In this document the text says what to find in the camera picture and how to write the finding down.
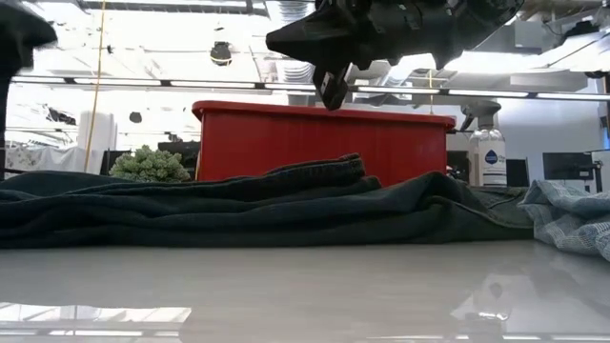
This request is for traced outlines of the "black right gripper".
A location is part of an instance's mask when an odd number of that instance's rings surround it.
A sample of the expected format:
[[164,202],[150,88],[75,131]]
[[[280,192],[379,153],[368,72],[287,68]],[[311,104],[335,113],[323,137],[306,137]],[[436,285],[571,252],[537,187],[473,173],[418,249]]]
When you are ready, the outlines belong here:
[[321,68],[343,68],[352,52],[352,62],[363,68],[375,60],[394,66],[404,56],[429,53],[439,70],[458,57],[457,16],[445,1],[352,1],[350,14],[353,28],[340,7],[321,3],[269,32],[267,48]]

